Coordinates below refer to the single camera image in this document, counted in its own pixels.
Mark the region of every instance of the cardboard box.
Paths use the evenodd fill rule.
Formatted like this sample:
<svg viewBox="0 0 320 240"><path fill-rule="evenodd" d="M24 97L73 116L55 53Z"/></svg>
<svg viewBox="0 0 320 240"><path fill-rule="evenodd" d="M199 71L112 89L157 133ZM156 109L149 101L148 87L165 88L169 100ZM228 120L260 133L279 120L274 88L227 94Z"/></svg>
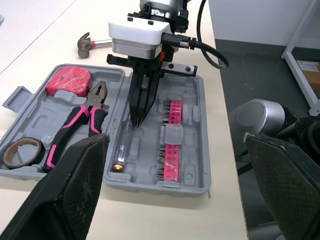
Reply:
<svg viewBox="0 0 320 240"><path fill-rule="evenodd" d="M310 86L314 90L320 91L320 62L300 60L297 60L296 62L298 63Z"/></svg>

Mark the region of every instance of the white wall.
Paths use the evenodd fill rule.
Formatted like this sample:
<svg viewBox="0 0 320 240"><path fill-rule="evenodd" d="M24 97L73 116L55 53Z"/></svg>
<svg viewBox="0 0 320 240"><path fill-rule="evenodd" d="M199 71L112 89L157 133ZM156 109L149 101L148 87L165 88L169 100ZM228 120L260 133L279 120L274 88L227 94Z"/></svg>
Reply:
<svg viewBox="0 0 320 240"><path fill-rule="evenodd" d="M312 0L209 0L214 37L287 45ZM298 47L320 49L320 9Z"/></svg>

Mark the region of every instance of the gray tool case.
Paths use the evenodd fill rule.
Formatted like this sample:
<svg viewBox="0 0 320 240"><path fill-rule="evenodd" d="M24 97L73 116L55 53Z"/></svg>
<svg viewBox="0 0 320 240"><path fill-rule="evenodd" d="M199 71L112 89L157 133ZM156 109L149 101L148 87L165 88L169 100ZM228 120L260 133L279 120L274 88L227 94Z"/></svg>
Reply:
<svg viewBox="0 0 320 240"><path fill-rule="evenodd" d="M90 71L93 87L105 81L108 95L103 108L108 112L102 124L102 132L109 135L103 180L110 187L129 192L148 192L172 196L200 196L211 186L210 157L207 132L207 116L204 81L199 76L182 77L165 74L160 79L153 107L139 128L129 128L128 92L131 77L119 68L71 65L57 66L35 94L19 86L3 104L18 114L16 120L0 141L0 176L20 180L39 181L46 173L42 167L51 142L64 124L70 111L86 101L85 97L67 91L47 95L45 87L58 70L67 66L83 67ZM164 125L164 103L181 100L182 127ZM69 140L66 148L88 137L89 125L82 125ZM8 169L4 165L4 152L16 140L31 137L41 140L45 155L40 164ZM125 172L112 171L117 150L123 144L126 152ZM159 147L165 144L180 145L179 181L159 180L157 162ZM17 163L32 157L33 146L25 145L14 156Z"/></svg>

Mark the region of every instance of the white shelf frame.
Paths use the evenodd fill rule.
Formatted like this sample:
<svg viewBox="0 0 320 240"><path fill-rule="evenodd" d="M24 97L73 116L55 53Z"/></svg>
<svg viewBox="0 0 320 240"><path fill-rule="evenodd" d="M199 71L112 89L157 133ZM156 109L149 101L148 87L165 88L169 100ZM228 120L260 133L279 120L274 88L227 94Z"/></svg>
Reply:
<svg viewBox="0 0 320 240"><path fill-rule="evenodd" d="M301 71L299 65L297 64L294 56L292 55L292 50L298 43L301 35L304 33L306 27L308 26L309 22L317 12L317 9L320 8L320 0L313 0L305 12L300 24L296 28L296 31L292 35L287 47L284 50L281 58L285 59L288 63L297 83L299 84L304 97L306 98L307 102L310 105L309 114L310 116L317 116L320 114L320 100L317 98L315 92L311 88L310 84L308 83L305 75Z"/></svg>

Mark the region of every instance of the white table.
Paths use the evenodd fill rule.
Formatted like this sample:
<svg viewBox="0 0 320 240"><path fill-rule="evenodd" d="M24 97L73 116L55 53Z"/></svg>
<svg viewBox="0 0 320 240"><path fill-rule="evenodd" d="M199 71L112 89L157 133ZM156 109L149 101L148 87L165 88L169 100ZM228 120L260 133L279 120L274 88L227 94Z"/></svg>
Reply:
<svg viewBox="0 0 320 240"><path fill-rule="evenodd" d="M28 1L31 0L20 1L20 4L28 5ZM193 0L188 5L188 36L196 36L199 5L200 0ZM108 38L108 21L138 11L138 7L138 0L76 0L0 74L0 102L3 103L17 86L35 92L56 65L106 66L110 48L93 49L88 59L79 59L77 40L87 31L96 40ZM214 46L208 4L202 16L202 29L202 40ZM202 197L180 198L125 192L102 183L88 240L248 239L220 72L207 63L199 50L181 49L174 55L174 62L197 65L197 74L204 79L211 189ZM129 68L124 70L127 75L131 72ZM0 115L2 136L16 114L1 107ZM35 181L0 177L0 232L35 184Z"/></svg>

